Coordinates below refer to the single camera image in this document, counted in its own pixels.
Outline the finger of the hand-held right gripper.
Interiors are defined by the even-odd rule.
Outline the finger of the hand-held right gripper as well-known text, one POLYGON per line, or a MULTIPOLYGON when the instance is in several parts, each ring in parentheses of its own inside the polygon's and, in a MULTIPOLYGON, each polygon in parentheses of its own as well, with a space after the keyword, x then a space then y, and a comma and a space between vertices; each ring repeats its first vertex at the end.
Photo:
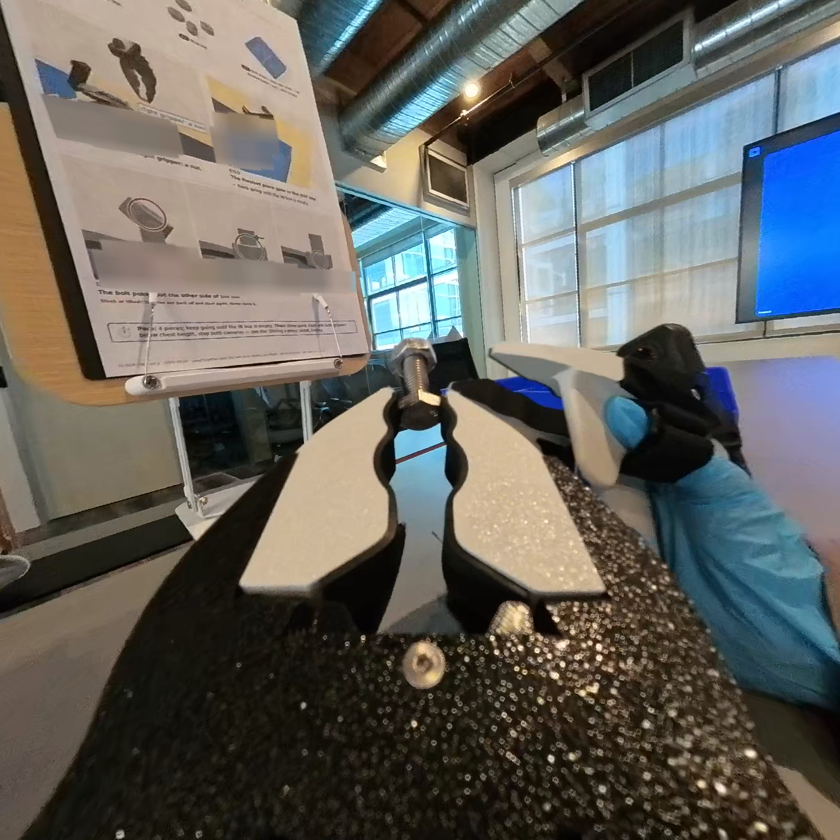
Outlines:
POLYGON ((490 347, 490 359, 517 376, 553 389, 556 394, 560 393, 559 387, 552 382, 567 371, 582 371, 612 382, 622 380, 622 358, 599 350, 501 342, 490 347))
POLYGON ((512 425, 544 455, 572 456, 573 448, 564 410, 540 405, 492 380, 456 381, 458 393, 512 425))

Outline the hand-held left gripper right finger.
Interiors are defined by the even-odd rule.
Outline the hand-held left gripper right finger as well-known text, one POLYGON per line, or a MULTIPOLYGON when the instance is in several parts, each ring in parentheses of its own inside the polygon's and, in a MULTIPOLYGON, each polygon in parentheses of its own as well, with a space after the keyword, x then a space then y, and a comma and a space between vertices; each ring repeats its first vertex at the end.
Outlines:
POLYGON ((451 511, 457 545, 528 601, 606 588, 539 447, 507 419, 450 391, 451 441, 465 457, 451 511))

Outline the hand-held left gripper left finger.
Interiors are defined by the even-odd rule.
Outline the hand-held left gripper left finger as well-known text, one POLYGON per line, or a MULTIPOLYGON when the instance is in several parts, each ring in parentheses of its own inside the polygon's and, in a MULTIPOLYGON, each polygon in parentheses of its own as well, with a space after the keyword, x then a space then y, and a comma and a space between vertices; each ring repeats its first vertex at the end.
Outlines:
POLYGON ((315 433, 297 452, 239 579, 243 592, 320 595, 396 536, 396 500, 385 471, 393 451, 386 386, 315 433))

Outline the blue plastic bin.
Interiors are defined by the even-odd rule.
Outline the blue plastic bin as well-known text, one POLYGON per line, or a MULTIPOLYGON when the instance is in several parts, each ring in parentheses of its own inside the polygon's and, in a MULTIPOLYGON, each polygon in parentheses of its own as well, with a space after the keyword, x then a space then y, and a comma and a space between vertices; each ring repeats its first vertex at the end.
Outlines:
MULTIPOLYGON (((496 379, 494 382, 538 406, 563 411, 561 398, 546 385, 518 375, 496 379)), ((743 461, 739 406, 727 369, 721 366, 706 368, 698 376, 696 391, 709 414, 715 417, 714 423, 707 420, 709 436, 726 449, 730 460, 743 461)))

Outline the silver hex bolt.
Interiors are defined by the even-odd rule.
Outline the silver hex bolt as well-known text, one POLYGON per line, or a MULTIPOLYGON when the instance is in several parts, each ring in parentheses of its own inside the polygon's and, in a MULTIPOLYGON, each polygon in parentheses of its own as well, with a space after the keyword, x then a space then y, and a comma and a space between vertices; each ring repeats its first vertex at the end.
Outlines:
POLYGON ((405 394, 400 398, 401 426, 424 431, 438 424, 443 399, 430 390, 427 362, 419 355, 406 357, 402 363, 405 394))

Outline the silver hex nut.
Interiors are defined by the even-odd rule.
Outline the silver hex nut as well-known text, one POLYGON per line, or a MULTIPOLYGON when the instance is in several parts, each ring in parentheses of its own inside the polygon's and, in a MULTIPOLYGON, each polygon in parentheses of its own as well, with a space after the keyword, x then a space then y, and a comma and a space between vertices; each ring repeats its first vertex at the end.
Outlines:
POLYGON ((437 364, 433 344, 428 339, 408 338, 397 344, 388 355, 388 364, 394 371, 402 371, 412 359, 419 359, 428 370, 437 364))

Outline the black mesh office chair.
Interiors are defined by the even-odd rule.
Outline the black mesh office chair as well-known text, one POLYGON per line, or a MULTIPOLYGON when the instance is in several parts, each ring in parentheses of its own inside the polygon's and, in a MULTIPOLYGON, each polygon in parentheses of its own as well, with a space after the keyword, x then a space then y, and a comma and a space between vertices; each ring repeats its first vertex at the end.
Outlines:
POLYGON ((440 340, 432 343, 436 362, 428 374, 430 390, 438 395, 454 382, 483 379, 478 372, 473 353, 466 337, 440 340))

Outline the cluster of grey office chairs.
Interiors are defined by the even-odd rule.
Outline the cluster of grey office chairs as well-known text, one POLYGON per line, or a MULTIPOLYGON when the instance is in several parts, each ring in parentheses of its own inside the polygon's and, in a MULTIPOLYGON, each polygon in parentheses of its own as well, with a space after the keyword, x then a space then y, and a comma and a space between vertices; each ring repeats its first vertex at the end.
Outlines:
POLYGON ((303 405, 297 384, 256 388, 258 420, 253 463, 273 462, 295 450, 303 442, 304 420, 308 420, 312 432, 317 432, 372 393, 394 385, 389 375, 381 381, 352 376, 316 381, 310 385, 308 408, 303 405))

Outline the window with white blind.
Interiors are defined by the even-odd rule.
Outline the window with white blind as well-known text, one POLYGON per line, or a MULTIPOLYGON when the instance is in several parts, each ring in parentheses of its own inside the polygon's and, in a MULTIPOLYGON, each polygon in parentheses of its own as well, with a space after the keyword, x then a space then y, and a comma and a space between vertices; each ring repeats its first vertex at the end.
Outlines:
POLYGON ((523 335, 618 347, 675 322, 704 342, 838 328, 736 323, 742 148, 838 112, 838 45, 511 189, 523 335))

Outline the dark framed window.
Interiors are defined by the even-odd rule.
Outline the dark framed window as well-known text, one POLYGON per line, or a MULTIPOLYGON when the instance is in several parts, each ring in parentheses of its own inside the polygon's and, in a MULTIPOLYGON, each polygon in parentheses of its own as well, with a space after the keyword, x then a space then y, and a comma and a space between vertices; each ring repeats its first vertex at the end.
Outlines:
POLYGON ((465 337, 456 232, 435 226, 361 258, 373 350, 465 337))

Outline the printed instruction sheet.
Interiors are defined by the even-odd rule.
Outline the printed instruction sheet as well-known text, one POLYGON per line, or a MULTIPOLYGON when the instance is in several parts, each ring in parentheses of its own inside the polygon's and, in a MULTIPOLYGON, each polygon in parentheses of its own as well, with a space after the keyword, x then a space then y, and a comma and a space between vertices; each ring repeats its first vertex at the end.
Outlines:
POLYGON ((105 381, 364 362, 296 21, 267 2, 12 3, 105 381))

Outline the black backing board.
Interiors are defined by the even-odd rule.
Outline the black backing board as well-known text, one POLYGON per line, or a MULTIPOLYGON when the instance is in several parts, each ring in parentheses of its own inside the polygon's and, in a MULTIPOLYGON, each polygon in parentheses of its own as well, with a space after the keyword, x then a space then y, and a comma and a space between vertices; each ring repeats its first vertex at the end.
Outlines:
POLYGON ((25 54, 24 40, 13 33, 9 17, 13 3, 1 2, 1 7, 2 83, 38 222, 45 237, 49 265, 56 280, 60 312, 66 322, 80 375, 86 381, 103 382, 107 376, 71 254, 67 226, 56 200, 57 180, 49 173, 45 157, 46 136, 39 132, 35 120, 35 105, 40 102, 40 93, 27 89, 34 59, 25 54))

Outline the framed wall vent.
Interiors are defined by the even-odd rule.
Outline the framed wall vent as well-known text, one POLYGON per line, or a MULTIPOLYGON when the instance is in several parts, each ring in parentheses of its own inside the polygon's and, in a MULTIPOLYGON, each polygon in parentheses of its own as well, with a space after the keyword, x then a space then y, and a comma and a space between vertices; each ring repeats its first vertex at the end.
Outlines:
POLYGON ((428 145, 420 148, 419 159, 423 197, 467 213, 470 208, 467 169, 428 145))

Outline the grey duct with vent grille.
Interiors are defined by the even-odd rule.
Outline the grey duct with vent grille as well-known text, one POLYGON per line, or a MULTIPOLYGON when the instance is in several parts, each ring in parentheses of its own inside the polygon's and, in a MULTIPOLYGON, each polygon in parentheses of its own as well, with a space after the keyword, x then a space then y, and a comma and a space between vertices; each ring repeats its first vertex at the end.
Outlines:
POLYGON ((539 118, 539 150, 563 154, 609 124, 836 17, 835 1, 735 2, 700 21, 680 13, 585 72, 582 93, 539 118))

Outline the spiral silver duct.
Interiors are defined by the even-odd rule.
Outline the spiral silver duct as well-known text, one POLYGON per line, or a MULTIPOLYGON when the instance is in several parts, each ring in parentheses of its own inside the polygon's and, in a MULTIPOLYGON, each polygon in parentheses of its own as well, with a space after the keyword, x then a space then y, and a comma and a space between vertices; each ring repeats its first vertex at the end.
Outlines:
POLYGON ((402 36, 402 40, 393 39, 389 51, 382 51, 385 58, 384 68, 401 58, 414 39, 423 34, 432 19, 427 16, 416 2, 383 1, 303 1, 300 2, 296 20, 301 41, 308 61, 310 77, 322 77, 335 61, 349 48, 356 37, 363 32, 372 18, 382 17, 386 24, 393 22, 393 14, 385 7, 402 9, 405 19, 410 19, 414 28, 402 36))
POLYGON ((343 149, 364 161, 384 153, 579 4, 452 3, 341 111, 343 149))

